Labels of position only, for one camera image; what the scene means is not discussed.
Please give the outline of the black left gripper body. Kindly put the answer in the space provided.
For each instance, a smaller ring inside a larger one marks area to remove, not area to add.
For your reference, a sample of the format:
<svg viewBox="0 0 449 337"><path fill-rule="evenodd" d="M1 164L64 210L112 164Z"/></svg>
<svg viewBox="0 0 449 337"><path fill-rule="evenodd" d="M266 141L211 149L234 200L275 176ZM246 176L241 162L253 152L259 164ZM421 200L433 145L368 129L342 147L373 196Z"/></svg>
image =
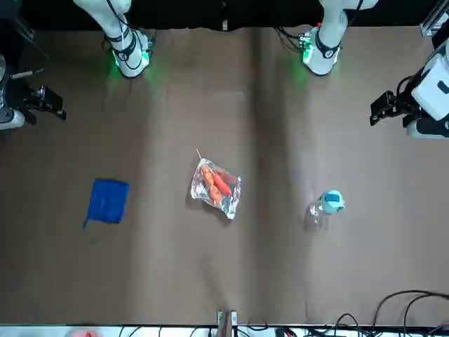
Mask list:
<svg viewBox="0 0 449 337"><path fill-rule="evenodd" d="M411 88L406 87L403 90L396 89L395 115L413 116L414 118L421 117L421 107L412 97Z"/></svg>

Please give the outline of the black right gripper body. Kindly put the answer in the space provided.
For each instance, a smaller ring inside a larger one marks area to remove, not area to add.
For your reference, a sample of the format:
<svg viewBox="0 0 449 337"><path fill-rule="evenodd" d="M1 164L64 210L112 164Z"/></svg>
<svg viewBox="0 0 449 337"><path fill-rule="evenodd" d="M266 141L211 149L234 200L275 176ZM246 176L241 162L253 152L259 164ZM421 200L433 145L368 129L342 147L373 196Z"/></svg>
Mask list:
<svg viewBox="0 0 449 337"><path fill-rule="evenodd" d="M13 87L13 109L22 113L36 110L44 112L42 103L45 86L31 88L28 85L14 85Z"/></svg>

